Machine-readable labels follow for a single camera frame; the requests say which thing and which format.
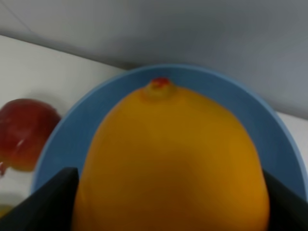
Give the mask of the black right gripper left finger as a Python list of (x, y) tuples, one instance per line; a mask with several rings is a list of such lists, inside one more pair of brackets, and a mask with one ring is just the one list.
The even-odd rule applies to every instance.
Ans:
[(2, 231), (69, 231), (79, 183), (66, 167), (0, 219)]

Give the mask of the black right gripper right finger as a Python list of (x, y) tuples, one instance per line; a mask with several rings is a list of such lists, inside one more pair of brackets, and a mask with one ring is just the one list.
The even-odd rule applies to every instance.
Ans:
[(269, 231), (308, 231), (308, 203), (263, 170), (270, 201)]

